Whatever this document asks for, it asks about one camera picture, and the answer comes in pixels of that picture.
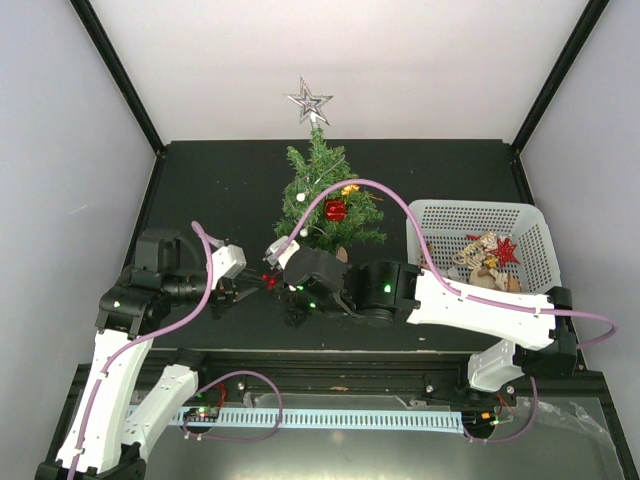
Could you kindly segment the red berry sprig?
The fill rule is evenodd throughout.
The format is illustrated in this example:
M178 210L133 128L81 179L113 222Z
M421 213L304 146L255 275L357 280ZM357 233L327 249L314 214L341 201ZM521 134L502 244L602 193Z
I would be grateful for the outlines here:
M267 291L275 291L281 285L282 274L280 271L265 273L262 280Z

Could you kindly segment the red gift box ornament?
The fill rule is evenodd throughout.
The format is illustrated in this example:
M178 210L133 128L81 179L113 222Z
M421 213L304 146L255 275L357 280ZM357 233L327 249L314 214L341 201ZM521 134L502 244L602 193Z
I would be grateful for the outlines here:
M342 199L327 199L324 203L324 217L328 222L343 222L347 217L345 202Z

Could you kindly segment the silver glitter star topper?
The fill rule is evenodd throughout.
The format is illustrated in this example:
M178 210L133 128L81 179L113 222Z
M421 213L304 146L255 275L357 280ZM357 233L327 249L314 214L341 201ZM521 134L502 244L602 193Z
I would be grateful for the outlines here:
M334 96L314 94L303 76L299 78L299 89L295 93L286 93L284 97L299 109L299 123L309 121L311 128L316 129L320 124L330 126L323 109Z

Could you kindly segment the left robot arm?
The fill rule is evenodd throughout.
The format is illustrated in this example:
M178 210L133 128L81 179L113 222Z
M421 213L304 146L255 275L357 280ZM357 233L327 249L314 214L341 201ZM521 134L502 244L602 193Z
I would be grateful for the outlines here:
M207 306L234 301L233 279L245 268L243 250L192 225L204 249L204 267L184 271L181 238L147 230L136 241L124 276L99 303L91 369L66 438L38 479L141 479L157 440L190 397L214 388L207 357L178 350L142 403L131 410L134 387L154 339L173 332Z

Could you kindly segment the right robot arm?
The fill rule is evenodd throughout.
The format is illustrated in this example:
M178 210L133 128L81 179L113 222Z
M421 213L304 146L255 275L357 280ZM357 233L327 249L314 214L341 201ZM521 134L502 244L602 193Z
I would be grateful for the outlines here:
M577 364L577 340L548 295L486 291L454 282L446 289L416 265L375 261L353 266L335 255L289 246L275 261L279 299L290 324L311 314L369 325L438 325L497 338L470 356L454 379L457 396L476 403L522 376L565 379Z

